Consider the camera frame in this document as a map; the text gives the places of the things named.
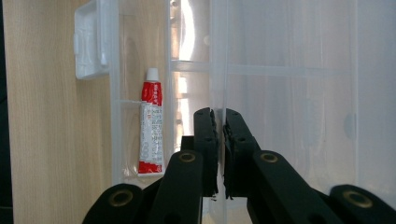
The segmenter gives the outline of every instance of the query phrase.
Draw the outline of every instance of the tube label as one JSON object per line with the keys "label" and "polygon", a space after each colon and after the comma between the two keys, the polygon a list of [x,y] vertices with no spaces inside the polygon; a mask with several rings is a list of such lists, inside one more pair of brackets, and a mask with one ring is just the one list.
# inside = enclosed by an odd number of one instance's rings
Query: tube label
{"label": "tube label", "polygon": [[163,170],[163,96],[160,82],[145,82],[142,90],[139,175]]}

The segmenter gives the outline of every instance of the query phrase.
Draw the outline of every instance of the clear plastic container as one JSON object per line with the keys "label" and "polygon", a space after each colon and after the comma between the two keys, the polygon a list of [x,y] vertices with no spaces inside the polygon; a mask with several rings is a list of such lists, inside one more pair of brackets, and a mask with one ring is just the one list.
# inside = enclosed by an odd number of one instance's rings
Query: clear plastic container
{"label": "clear plastic container", "polygon": [[[353,184],[396,208],[394,1],[89,4],[92,10],[77,10],[76,23],[97,24],[86,38],[96,44],[92,55],[99,54],[93,71],[110,73],[114,184],[144,188],[156,179],[137,177],[136,150],[144,73],[158,67],[166,162],[181,136],[193,134],[196,110],[213,108],[221,133],[228,107],[243,115],[262,149],[282,154],[313,188],[328,193]],[[77,46],[85,49],[81,41]],[[240,211],[245,215],[236,216]],[[204,212],[208,222],[248,221],[246,202],[225,201],[222,188],[216,202],[205,200]]]}

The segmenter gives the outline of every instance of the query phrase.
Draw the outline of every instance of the screw hole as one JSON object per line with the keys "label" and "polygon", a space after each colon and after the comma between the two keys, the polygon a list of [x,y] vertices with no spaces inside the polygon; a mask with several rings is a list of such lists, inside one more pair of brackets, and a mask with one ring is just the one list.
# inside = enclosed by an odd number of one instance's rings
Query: screw hole
{"label": "screw hole", "polygon": [[266,162],[271,162],[271,163],[277,162],[277,156],[271,153],[262,153],[260,158],[262,158],[262,161],[266,161]]}
{"label": "screw hole", "polygon": [[364,196],[363,194],[358,193],[354,190],[346,190],[343,193],[344,198],[360,208],[370,208],[373,206],[373,202]]}
{"label": "screw hole", "polygon": [[113,207],[121,207],[129,203],[134,195],[128,189],[120,189],[112,193],[108,198],[108,202]]}
{"label": "screw hole", "polygon": [[191,154],[190,152],[182,153],[178,158],[183,162],[191,162],[195,161],[195,155]]}

